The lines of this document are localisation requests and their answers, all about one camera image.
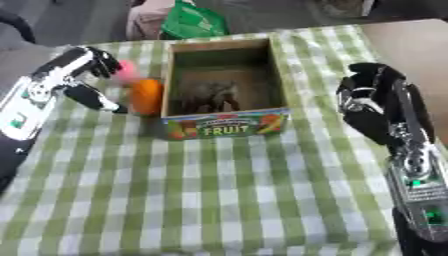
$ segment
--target cardboard box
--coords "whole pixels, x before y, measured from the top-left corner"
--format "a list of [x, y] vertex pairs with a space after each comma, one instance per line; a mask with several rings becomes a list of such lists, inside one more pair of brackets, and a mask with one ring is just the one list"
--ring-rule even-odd
[[174, 44], [169, 58], [162, 106], [169, 138], [282, 130], [289, 110], [270, 39]]

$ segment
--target robotic hand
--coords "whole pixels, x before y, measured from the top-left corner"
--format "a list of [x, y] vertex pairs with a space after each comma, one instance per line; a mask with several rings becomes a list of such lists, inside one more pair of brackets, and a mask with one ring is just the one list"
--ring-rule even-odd
[[418, 88], [378, 63], [349, 66], [336, 94], [344, 121], [390, 152], [386, 179], [405, 255], [448, 255], [448, 185]]
[[126, 107], [75, 80], [84, 72], [109, 78], [120, 69], [118, 61], [105, 51], [74, 47], [29, 76], [18, 79], [5, 97], [0, 98], [0, 192], [26, 158], [61, 92], [90, 109], [127, 113]]

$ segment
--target green plastic bag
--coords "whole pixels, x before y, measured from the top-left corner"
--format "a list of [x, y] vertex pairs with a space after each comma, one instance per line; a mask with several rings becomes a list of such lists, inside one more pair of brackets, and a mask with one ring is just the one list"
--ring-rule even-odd
[[182, 0], [176, 0], [176, 4], [162, 24], [162, 31], [172, 39], [229, 34], [223, 17], [211, 10], [198, 8]]

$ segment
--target green checkered tablecloth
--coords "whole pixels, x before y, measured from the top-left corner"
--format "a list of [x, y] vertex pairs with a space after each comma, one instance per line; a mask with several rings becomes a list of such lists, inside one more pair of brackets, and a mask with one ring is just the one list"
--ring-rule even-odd
[[[0, 255], [399, 254], [386, 151], [344, 125], [334, 97], [348, 64], [375, 60], [362, 31], [272, 36], [292, 112], [284, 133], [165, 141], [149, 120], [62, 100], [0, 199]], [[98, 47], [166, 72], [169, 42]], [[86, 80], [127, 102], [126, 89]]]

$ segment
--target box label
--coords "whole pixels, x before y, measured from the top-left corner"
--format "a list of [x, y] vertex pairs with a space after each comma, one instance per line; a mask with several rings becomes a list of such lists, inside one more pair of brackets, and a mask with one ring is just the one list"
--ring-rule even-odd
[[282, 130], [287, 119], [284, 111], [256, 112], [243, 115], [213, 114], [200, 118], [165, 120], [171, 139], [211, 138], [268, 134]]

